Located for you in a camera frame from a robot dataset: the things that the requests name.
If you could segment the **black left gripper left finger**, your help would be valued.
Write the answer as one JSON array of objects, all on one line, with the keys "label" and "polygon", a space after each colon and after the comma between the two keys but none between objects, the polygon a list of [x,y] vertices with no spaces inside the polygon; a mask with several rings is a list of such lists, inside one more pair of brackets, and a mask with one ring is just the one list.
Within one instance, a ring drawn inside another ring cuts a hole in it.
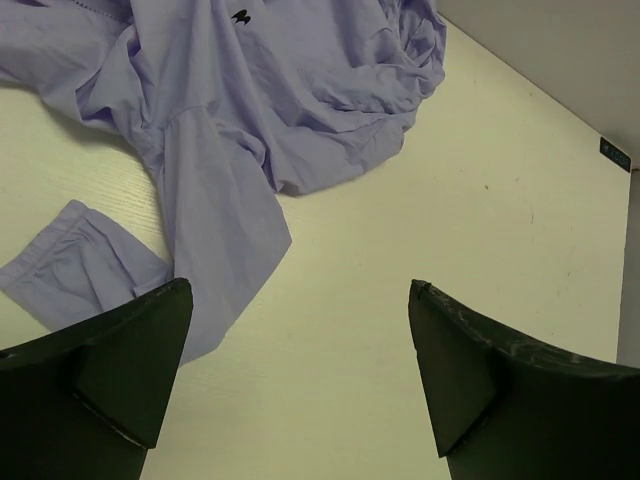
[{"label": "black left gripper left finger", "polygon": [[178,278],[1,352],[4,479],[137,479],[156,447],[186,342]]}]

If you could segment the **lavender zip-up hooded jacket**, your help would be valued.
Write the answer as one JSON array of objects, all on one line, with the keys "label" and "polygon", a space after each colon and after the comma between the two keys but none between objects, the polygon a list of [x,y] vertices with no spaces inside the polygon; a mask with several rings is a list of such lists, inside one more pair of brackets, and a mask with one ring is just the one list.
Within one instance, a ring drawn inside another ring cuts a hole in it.
[{"label": "lavender zip-up hooded jacket", "polygon": [[2,79],[136,150],[171,257],[71,201],[2,290],[58,330],[182,277],[182,358],[210,353],[290,246],[277,194],[396,155],[444,79],[446,36],[432,1],[3,2]]}]

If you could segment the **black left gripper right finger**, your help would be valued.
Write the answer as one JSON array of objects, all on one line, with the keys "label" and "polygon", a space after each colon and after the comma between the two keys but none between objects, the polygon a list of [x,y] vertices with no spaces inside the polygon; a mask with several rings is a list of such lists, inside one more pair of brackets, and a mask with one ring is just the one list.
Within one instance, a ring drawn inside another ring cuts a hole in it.
[{"label": "black left gripper right finger", "polygon": [[452,478],[638,477],[637,369],[540,341],[421,280],[408,316]]}]

